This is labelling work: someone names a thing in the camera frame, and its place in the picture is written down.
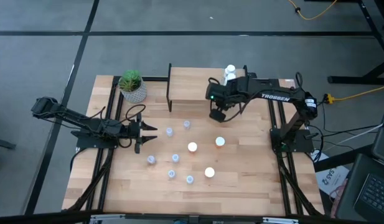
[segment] gray floor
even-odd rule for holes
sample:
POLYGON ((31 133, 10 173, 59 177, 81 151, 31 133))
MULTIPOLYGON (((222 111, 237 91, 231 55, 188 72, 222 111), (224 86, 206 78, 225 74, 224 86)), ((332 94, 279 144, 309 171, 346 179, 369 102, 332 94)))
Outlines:
MULTIPOLYGON (((371 1, 368 10, 383 22, 371 1)), ((92 0, 0 1, 0 30, 83 30, 92 0)), ((296 1, 306 16, 328 3, 296 1)), ((287 0, 137 1, 101 0, 92 30, 369 30, 356 4, 336 4, 323 17, 304 21, 287 0)), ((22 213, 24 200, 51 125, 31 117, 40 96, 62 97, 79 37, 0 37, 0 138, 17 144, 0 148, 0 216, 22 213)), ((377 86, 330 85, 328 75, 363 75, 384 61, 373 38, 349 37, 89 37, 68 107, 84 113, 96 75, 138 69, 145 76, 166 76, 168 63, 180 67, 225 67, 229 63, 261 77, 304 77, 304 88, 318 99, 324 93, 349 96, 377 86)), ((326 128, 342 130, 377 124, 384 91, 325 105, 326 128)), ((312 124, 323 127, 322 111, 312 124)), ((348 135, 328 141, 338 142, 348 135)), ((374 134, 347 144, 360 147, 374 134)), ((57 212, 69 176, 76 139, 60 130, 36 212, 57 212)), ((334 147, 325 153, 348 149, 334 147)))

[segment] potted plant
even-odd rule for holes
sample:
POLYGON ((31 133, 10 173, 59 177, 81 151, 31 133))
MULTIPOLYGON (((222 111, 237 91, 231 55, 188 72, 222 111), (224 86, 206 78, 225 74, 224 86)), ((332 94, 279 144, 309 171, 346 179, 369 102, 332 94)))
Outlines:
POLYGON ((131 103, 140 103, 148 95, 146 84, 137 70, 127 70, 124 72, 118 85, 125 100, 131 103))

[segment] yellow cable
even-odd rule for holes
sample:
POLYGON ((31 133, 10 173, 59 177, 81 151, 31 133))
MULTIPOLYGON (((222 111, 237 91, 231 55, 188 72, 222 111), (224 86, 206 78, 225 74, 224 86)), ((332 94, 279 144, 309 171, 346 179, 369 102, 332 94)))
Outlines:
MULTIPOLYGON (((297 9, 298 7, 297 7, 297 5, 292 1, 292 0, 288 0, 293 6, 294 6, 294 8, 295 9, 297 9)), ((321 16, 321 15, 323 15, 325 12, 327 12, 327 10, 329 10, 335 3, 337 2, 337 0, 334 0, 334 2, 329 6, 329 7, 327 7, 327 9, 325 9, 323 12, 321 12, 319 15, 317 15, 317 16, 314 16, 314 17, 312 17, 312 18, 306 18, 306 17, 304 17, 302 14, 301 14, 301 10, 298 10, 297 12, 298 12, 298 14, 303 18, 303 19, 305 19, 305 20, 313 20, 313 19, 316 19, 316 18, 318 18, 319 16, 321 16)))
POLYGON ((377 88, 377 89, 374 89, 374 90, 369 90, 369 91, 366 91, 366 92, 363 92, 363 93, 359 93, 359 94, 356 94, 356 95, 353 95, 353 96, 348 96, 348 97, 344 97, 344 98, 334 98, 333 101, 342 101, 342 100, 348 100, 348 99, 352 99, 352 98, 355 98, 355 97, 358 97, 358 96, 362 96, 364 94, 367 94, 367 93, 373 93, 375 91, 378 91, 378 90, 382 90, 384 89, 384 86, 380 87, 380 88, 377 88))

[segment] white cylinder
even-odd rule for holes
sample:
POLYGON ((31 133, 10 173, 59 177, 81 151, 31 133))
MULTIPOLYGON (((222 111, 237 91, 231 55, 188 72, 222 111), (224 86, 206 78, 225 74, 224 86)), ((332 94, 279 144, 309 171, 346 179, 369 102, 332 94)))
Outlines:
POLYGON ((172 128, 167 128, 166 132, 167 132, 168 137, 171 137, 174 134, 174 132, 172 131, 172 128))
POLYGON ((184 121, 184 127, 188 130, 190 128, 190 121, 184 121))
POLYGON ((222 147, 223 145, 225 145, 225 139, 223 137, 217 137, 215 139, 215 145, 217 147, 222 147))
POLYGON ((194 182, 194 178, 193 178, 191 175, 189 175, 189 176, 186 177, 186 182, 187 182, 188 184, 193 184, 193 182, 194 182))
POLYGON ((224 76, 228 75, 229 73, 236 73, 236 67, 234 65, 228 65, 228 67, 225 68, 224 76))
POLYGON ((178 154, 174 154, 174 155, 172 155, 172 161, 175 162, 175 163, 179 162, 179 156, 178 156, 178 154))
POLYGON ((215 171, 214 171, 214 169, 212 168, 212 167, 208 167, 208 168, 206 168, 206 170, 204 171, 204 175, 206 176, 206 177, 213 177, 214 176, 214 174, 215 174, 215 171))
POLYGON ((195 142, 191 142, 187 145, 187 149, 189 152, 195 152, 197 150, 197 144, 195 142))
POLYGON ((156 158, 154 158, 154 156, 148 156, 148 163, 149 164, 155 164, 156 163, 156 158))
POLYGON ((173 171, 173 170, 168 171, 168 177, 169 177, 170 179, 174 178, 175 176, 176 176, 175 171, 173 171))
POLYGON ((225 81, 223 81, 223 85, 227 85, 228 81, 229 80, 232 80, 232 79, 235 79, 236 78, 236 75, 234 73, 229 73, 226 77, 225 77, 225 81))

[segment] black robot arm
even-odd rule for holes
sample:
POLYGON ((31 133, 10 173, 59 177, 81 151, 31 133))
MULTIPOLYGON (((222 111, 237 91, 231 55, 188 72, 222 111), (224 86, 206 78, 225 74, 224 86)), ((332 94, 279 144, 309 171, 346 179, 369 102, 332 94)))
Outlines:
POLYGON ((215 79, 210 78, 205 98, 215 103, 217 108, 211 108, 210 117, 218 122, 232 120, 255 98, 292 103, 297 112, 289 123, 279 129, 271 130, 271 137, 275 138, 274 148, 279 151, 312 152, 313 145, 309 138, 308 130, 300 130, 301 126, 309 120, 316 118, 316 99, 301 87, 285 88, 277 85, 277 80, 258 79, 250 76, 229 80, 226 86, 220 85, 215 79), (225 119, 222 111, 239 105, 239 111, 231 118, 225 119))
POLYGON ((312 120, 317 116, 316 99, 302 88, 285 88, 276 86, 271 79, 257 79, 249 76, 229 80, 226 86, 210 82, 205 98, 215 102, 217 108, 211 109, 210 117, 218 122, 226 122, 222 111, 244 103, 238 113, 242 113, 245 106, 255 98, 292 103, 302 119, 312 120))
POLYGON ((139 153, 140 145, 157 136, 140 136, 142 130, 157 130, 145 124, 139 113, 135 119, 129 119, 128 125, 113 119, 91 118, 72 111, 57 103, 50 97, 37 99, 31 109, 32 115, 39 119, 57 118, 80 127, 78 131, 71 133, 78 138, 79 148, 117 148, 119 139, 135 139, 135 153, 139 153))

